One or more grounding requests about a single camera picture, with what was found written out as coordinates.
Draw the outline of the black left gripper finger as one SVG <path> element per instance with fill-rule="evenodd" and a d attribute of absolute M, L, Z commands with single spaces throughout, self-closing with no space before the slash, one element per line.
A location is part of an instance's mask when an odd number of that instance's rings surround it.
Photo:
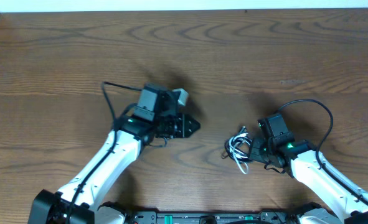
<path fill-rule="evenodd" d="M 183 138 L 191 137 L 198 130 L 199 126 L 185 126 L 183 130 Z"/>
<path fill-rule="evenodd" d="M 185 123 L 185 128 L 200 128 L 201 124 L 200 122 L 198 122 L 197 120 L 195 120 L 191 115 L 189 114 L 184 114 L 183 117 L 184 123 Z"/>

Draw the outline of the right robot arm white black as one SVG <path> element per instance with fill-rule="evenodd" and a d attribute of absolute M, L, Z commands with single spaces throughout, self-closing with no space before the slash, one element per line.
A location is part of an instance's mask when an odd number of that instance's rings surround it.
<path fill-rule="evenodd" d="M 368 223 L 368 192 L 332 166 L 315 145 L 296 141 L 281 114 L 259 119 L 258 125 L 261 135 L 253 140 L 250 159 L 305 184 L 331 209 L 309 203 L 288 217 L 290 223 Z"/>

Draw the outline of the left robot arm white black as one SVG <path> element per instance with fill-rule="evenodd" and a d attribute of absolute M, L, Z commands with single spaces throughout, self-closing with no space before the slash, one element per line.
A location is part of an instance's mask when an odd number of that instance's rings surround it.
<path fill-rule="evenodd" d="M 35 197 L 29 223 L 125 223 L 125 211 L 102 204 L 122 172 L 153 139 L 189 138 L 200 128 L 191 115 L 179 111 L 187 103 L 186 90 L 148 83 L 139 92 L 138 102 L 120 115 L 110 110 L 111 130 L 88 164 L 55 193 L 42 190 Z"/>

